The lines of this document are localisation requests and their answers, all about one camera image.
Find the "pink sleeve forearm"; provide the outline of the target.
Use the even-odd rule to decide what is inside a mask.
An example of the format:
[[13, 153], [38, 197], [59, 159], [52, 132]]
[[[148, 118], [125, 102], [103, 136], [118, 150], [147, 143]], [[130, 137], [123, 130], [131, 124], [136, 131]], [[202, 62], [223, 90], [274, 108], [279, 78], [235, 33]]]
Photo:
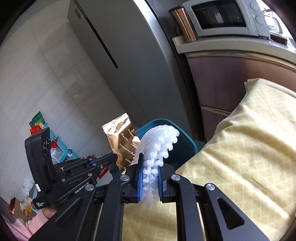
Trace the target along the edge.
[[17, 240], [29, 240], [48, 220], [41, 210], [27, 222], [20, 218], [17, 218], [14, 223], [6, 219], [5, 222]]

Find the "left hand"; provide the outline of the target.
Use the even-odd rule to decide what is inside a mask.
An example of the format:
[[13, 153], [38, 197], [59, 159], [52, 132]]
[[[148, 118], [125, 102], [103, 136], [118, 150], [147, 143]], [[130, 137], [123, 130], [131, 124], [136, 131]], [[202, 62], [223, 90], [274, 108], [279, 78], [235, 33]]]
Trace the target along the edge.
[[42, 209], [42, 213], [47, 219], [50, 219], [56, 212], [57, 210], [51, 206]]

